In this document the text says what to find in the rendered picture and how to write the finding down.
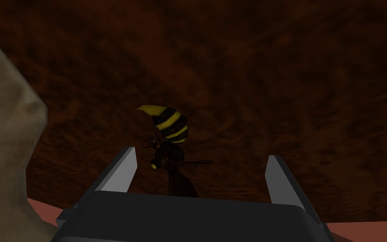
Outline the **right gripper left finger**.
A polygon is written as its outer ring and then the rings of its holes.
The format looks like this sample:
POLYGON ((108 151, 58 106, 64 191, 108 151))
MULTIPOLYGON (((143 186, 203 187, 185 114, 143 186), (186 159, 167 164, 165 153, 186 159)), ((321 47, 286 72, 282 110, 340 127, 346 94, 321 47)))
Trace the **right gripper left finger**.
POLYGON ((127 192, 137 170, 136 151, 134 147, 127 147, 115 164, 110 165, 110 170, 105 172, 103 180, 96 191, 127 192))

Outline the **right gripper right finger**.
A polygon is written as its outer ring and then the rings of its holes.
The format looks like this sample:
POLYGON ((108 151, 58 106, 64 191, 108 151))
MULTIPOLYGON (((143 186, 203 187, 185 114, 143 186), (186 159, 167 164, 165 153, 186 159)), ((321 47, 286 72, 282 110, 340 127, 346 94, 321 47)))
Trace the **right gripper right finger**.
POLYGON ((272 204, 305 208, 305 194, 280 156, 269 155, 265 180, 272 204))

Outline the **yellow and black wasp figure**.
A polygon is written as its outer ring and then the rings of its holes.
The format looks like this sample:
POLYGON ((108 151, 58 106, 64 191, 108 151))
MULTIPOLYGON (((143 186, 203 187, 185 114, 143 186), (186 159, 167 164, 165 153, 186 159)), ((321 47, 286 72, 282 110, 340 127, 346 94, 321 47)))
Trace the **yellow and black wasp figure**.
POLYGON ((142 105, 138 108, 152 118, 157 132, 146 140, 143 148, 154 149, 150 166, 165 170, 168 174, 168 194, 178 197, 198 197, 191 180, 180 168, 185 164, 209 164, 212 160, 184 157, 181 144, 188 137, 188 119, 176 109, 158 105, 142 105))

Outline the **dark brown wooden table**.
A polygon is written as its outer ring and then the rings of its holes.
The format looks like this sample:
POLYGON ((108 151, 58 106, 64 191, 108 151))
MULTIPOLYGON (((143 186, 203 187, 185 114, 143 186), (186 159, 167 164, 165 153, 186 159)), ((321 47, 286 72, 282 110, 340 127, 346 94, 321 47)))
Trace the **dark brown wooden table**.
POLYGON ((280 155, 326 222, 387 221, 387 0, 0 0, 0 48, 48 106, 28 195, 65 208, 124 146, 166 194, 145 104, 188 118, 200 197, 269 202, 280 155))

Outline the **beige rough rock-like lump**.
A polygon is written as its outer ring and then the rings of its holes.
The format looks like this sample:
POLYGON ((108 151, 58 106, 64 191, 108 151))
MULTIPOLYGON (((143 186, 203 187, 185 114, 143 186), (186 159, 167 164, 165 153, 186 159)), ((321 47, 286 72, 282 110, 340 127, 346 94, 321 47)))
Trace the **beige rough rock-like lump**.
POLYGON ((0 49, 0 242, 50 242, 57 231, 26 192, 26 168, 46 124, 46 105, 0 49))

